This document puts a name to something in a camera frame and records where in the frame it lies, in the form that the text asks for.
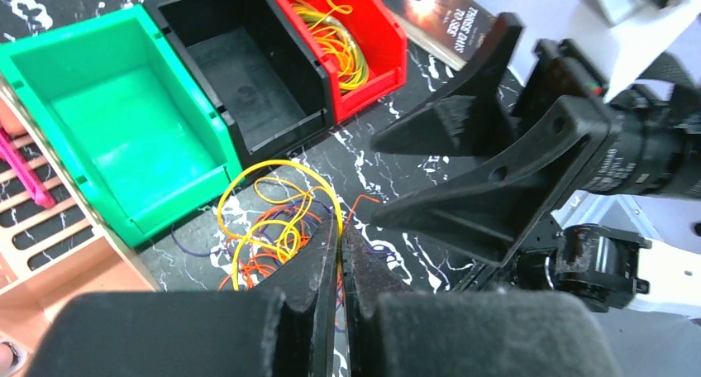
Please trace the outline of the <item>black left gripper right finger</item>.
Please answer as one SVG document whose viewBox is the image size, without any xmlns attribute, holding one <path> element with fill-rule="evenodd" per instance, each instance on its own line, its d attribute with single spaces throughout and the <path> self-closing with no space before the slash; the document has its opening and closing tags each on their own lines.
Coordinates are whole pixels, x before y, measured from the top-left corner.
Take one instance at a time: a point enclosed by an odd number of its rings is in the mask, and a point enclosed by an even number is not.
<svg viewBox="0 0 701 377">
<path fill-rule="evenodd" d="M 620 375 L 601 327 L 572 295 L 417 291 L 354 228 L 340 255 L 353 376 Z"/>
</svg>

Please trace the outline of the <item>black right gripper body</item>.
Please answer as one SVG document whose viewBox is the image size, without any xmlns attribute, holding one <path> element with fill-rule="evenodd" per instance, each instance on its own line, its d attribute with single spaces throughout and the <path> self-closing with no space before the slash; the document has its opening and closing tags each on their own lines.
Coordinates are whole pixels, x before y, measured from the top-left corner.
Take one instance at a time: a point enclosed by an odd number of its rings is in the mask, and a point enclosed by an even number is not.
<svg viewBox="0 0 701 377">
<path fill-rule="evenodd" d="M 608 80 L 572 39 L 557 43 L 540 39 L 534 53 L 538 58 L 525 88 L 512 110 L 513 144 L 539 122 L 546 123 L 545 138 L 565 134 L 569 112 L 563 116 L 546 117 L 559 98 L 581 99 L 577 105 L 574 123 L 584 123 L 583 134 L 600 145 L 611 143 L 611 111 L 603 104 L 608 91 Z"/>
</svg>

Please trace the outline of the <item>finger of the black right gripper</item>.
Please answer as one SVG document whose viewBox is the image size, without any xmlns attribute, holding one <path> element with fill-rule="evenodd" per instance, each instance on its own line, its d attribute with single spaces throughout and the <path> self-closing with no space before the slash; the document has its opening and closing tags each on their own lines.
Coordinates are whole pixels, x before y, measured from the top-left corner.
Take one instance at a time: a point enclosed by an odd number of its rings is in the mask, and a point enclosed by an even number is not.
<svg viewBox="0 0 701 377">
<path fill-rule="evenodd" d="M 467 64 L 411 112 L 375 133 L 372 150 L 397 155 L 491 156 L 515 139 L 498 86 L 523 30 L 502 12 Z"/>
<path fill-rule="evenodd" d="M 375 209 L 377 227 L 416 232 L 503 266 L 539 220 L 581 189 L 613 132 L 599 100 L 561 96 L 501 153 L 435 187 Z"/>
</svg>

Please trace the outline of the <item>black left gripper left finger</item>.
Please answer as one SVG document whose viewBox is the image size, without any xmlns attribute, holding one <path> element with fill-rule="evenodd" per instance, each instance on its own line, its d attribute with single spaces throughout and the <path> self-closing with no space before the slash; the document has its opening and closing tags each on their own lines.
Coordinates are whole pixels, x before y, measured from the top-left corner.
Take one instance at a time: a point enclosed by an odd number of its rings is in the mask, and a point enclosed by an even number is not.
<svg viewBox="0 0 701 377">
<path fill-rule="evenodd" d="M 93 292 L 70 300 L 29 376 L 329 376 L 338 221 L 247 291 Z"/>
</svg>

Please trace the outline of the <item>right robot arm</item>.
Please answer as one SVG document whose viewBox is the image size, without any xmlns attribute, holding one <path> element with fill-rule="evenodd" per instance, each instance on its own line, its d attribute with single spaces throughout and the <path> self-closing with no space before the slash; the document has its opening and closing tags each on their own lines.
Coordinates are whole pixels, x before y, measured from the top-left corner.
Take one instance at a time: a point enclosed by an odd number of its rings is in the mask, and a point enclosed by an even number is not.
<svg viewBox="0 0 701 377">
<path fill-rule="evenodd" d="M 372 223 L 477 260 L 461 290 L 699 317 L 700 86 L 668 48 L 700 0 L 485 1 L 474 56 L 371 141 L 474 166 Z"/>
</svg>

